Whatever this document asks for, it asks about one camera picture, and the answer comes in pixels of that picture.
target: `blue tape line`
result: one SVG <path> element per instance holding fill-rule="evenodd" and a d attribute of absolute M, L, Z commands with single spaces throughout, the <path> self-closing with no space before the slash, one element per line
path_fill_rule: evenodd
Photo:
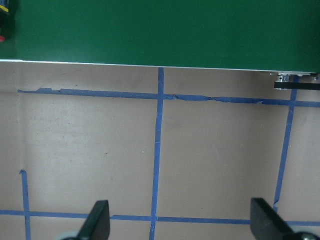
<path fill-rule="evenodd" d="M 175 222 L 175 223 L 199 223 L 199 224 L 241 224 L 241 225 L 250 224 L 250 220 L 244 220 L 244 219 L 167 217 L 167 216 L 158 216 L 157 221 L 158 222 Z"/>
<path fill-rule="evenodd" d="M 134 216 L 134 215 L 113 215 L 110 217 L 111 220 L 127 220 L 127 221 L 146 221 L 150 222 L 150 216 Z"/>
<path fill-rule="evenodd" d="M 26 171 L 23 169 L 19 172 L 19 174 L 21 174 L 21 179 L 22 179 L 22 197 L 23 197 L 25 239 L 31 240 L 29 196 L 28 196 L 28 178 L 27 178 Z"/>
<path fill-rule="evenodd" d="M 88 214 L 67 213 L 67 212 L 31 211 L 30 216 L 32 216 L 32 217 L 48 217 L 48 218 L 86 219 L 88 217 Z"/>
<path fill-rule="evenodd" d="M 298 81 L 299 81 L 299 77 L 295 76 L 294 82 L 297 83 Z M 280 200 L 281 188 L 282 188 L 282 183 L 283 183 L 284 174 L 285 174 L 285 167 L 286 167 L 286 161 L 287 161 L 287 155 L 288 155 L 292 121 L 294 118 L 294 109 L 295 109 L 295 105 L 296 105 L 296 98 L 297 98 L 297 89 L 292 89 L 291 96 L 290 96 L 290 105 L 289 105 L 288 115 L 286 118 L 286 126 L 285 126 L 285 132 L 284 132 L 284 139 L 283 139 L 283 145 L 282 145 L 278 178 L 276 181 L 276 188 L 275 188 L 275 194 L 274 194 L 273 209 L 276 212 L 278 211 L 277 203 Z"/>
<path fill-rule="evenodd" d="M 320 226 L 320 221 L 286 221 L 286 223 L 290 226 Z"/>
<path fill-rule="evenodd" d="M 109 97 L 109 98 L 128 98 L 128 99 L 157 99 L 156 93 L 140 92 L 121 92 L 121 91 L 91 91 L 78 89 L 60 89 L 39 88 L 36 91 L 18 90 L 23 94 L 53 94 L 53 95 L 72 95 L 72 96 L 91 96 L 91 97 Z"/>
<path fill-rule="evenodd" d="M 290 104 L 289 100 L 267 99 L 267 98 L 250 98 L 250 97 L 210 97 L 201 95 L 183 95 L 183 94 L 165 94 L 165 100 L 184 100 L 184 101 L 218 101 L 222 103 L 235 104 L 264 104 L 264 105 L 284 105 Z"/>
<path fill-rule="evenodd" d="M 60 89 L 52 90 L 51 88 L 39 88 L 36 91 L 18 90 L 18 93 L 24 94 L 52 94 L 52 95 L 71 95 L 87 97 L 107 97 L 107 98 L 128 98 L 128 99 L 158 99 L 157 93 L 141 92 L 122 92 L 122 91 L 91 91 L 78 89 Z M 185 95 L 185 94 L 164 94 L 164 100 L 184 100 L 184 101 L 218 101 L 222 103 L 235 104 L 263 104 L 263 105 L 281 105 L 289 106 L 290 100 L 268 99 L 268 98 L 250 98 L 250 97 L 210 97 L 202 95 Z M 320 102 L 317 101 L 296 101 L 297 107 L 320 108 Z"/>
<path fill-rule="evenodd" d="M 152 184 L 152 201 L 151 201 L 151 223 L 149 240 L 155 239 L 155 228 L 157 221 L 157 202 L 158 202 L 158 184 L 159 184 L 159 168 L 160 168 L 160 147 L 161 147 L 161 126 L 162 114 L 164 107 L 164 69 L 158 69 L 158 98 L 156 107 L 155 120 L 155 141 L 154 141 L 154 166 L 153 166 L 153 184 Z"/>
<path fill-rule="evenodd" d="M 307 108 L 320 108 L 320 102 L 318 101 L 296 101 L 296 107 L 307 107 Z"/>
<path fill-rule="evenodd" d="M 15 211 L 15 210 L 0 210 L 0 215 L 17 215 L 24 216 L 24 211 Z"/>

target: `floor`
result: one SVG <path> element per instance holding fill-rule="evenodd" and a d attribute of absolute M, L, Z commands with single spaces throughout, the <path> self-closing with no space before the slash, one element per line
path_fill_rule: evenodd
<path fill-rule="evenodd" d="M 0 71 L 3 239 L 54 240 L 108 199 L 110 240 L 253 240 L 251 197 L 320 235 L 318 91 L 275 90 L 267 72 Z"/>

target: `blue painter's tape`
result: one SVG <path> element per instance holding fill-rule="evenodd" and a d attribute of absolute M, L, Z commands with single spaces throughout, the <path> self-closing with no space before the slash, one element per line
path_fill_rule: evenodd
<path fill-rule="evenodd" d="M 78 89 L 52 90 L 51 88 L 39 88 L 36 91 L 18 90 L 17 92 L 23 93 L 23 94 L 53 94 L 53 95 L 128 98 L 128 99 L 157 99 L 158 98 L 158 95 L 156 93 L 122 92 L 122 91 L 91 91 L 91 90 L 78 90 Z"/>
<path fill-rule="evenodd" d="M 159 185 L 159 168 L 160 168 L 160 148 L 161 148 L 161 126 L 164 106 L 164 69 L 158 69 L 158 94 L 155 120 L 155 139 L 154 139 L 154 165 L 153 165 L 153 184 L 151 200 L 151 222 L 149 240 L 155 239 L 155 228 L 157 221 L 157 202 L 158 202 L 158 185 Z"/>
<path fill-rule="evenodd" d="M 23 169 L 19 172 L 19 174 L 21 174 L 21 178 L 22 178 L 22 197 L 23 197 L 25 239 L 31 240 L 29 196 L 28 196 L 28 178 L 27 178 L 26 171 Z"/>
<path fill-rule="evenodd" d="M 249 97 L 210 97 L 201 95 L 183 95 L 183 94 L 165 94 L 165 100 L 184 100 L 184 101 L 218 101 L 222 103 L 235 104 L 264 104 L 264 105 L 284 105 L 290 104 L 289 100 L 267 99 L 267 98 L 249 98 Z"/>
<path fill-rule="evenodd" d="M 159 216 L 158 222 L 199 223 L 199 224 L 240 224 L 249 225 L 250 220 L 245 219 L 220 219 L 220 218 L 195 218 L 195 217 L 167 217 Z"/>
<path fill-rule="evenodd" d="M 299 77 L 295 76 L 294 82 L 297 83 L 298 81 L 299 81 Z M 282 183 L 283 183 L 284 174 L 285 174 L 285 167 L 286 167 L 286 161 L 287 161 L 287 155 L 288 155 L 290 134 L 291 134 L 292 122 L 293 122 L 293 118 L 294 118 L 294 109 L 295 109 L 295 105 L 296 105 L 296 98 L 297 98 L 297 90 L 292 89 L 291 96 L 290 96 L 289 111 L 288 111 L 288 115 L 287 115 L 287 119 L 286 119 L 286 126 L 285 126 L 284 139 L 283 139 L 283 145 L 282 145 L 280 166 L 279 166 L 279 171 L 278 171 L 278 178 L 276 181 L 276 188 L 275 188 L 275 194 L 274 194 L 273 209 L 276 212 L 278 211 L 277 203 L 280 200 L 281 188 L 282 188 Z"/>
<path fill-rule="evenodd" d="M 127 221 L 146 221 L 150 222 L 150 216 L 134 216 L 134 215 L 113 215 L 110 217 L 111 220 L 127 220 Z"/>
<path fill-rule="evenodd" d="M 67 212 L 31 211 L 30 216 L 32 216 L 32 217 L 48 217 L 48 218 L 86 219 L 88 217 L 88 214 L 67 213 Z"/>
<path fill-rule="evenodd" d="M 320 102 L 318 101 L 296 101 L 296 107 L 307 107 L 307 108 L 320 108 Z"/>
<path fill-rule="evenodd" d="M 319 227 L 320 221 L 287 221 L 286 222 L 290 226 L 308 226 L 308 227 Z"/>
<path fill-rule="evenodd" d="M 24 216 L 24 211 L 15 211 L 15 210 L 0 210 L 0 215 L 17 215 Z"/>

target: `green board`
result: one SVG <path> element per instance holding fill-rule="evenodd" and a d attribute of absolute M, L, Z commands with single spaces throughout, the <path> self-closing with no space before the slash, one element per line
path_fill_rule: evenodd
<path fill-rule="evenodd" d="M 10 0 L 0 59 L 320 72 L 320 0 Z"/>

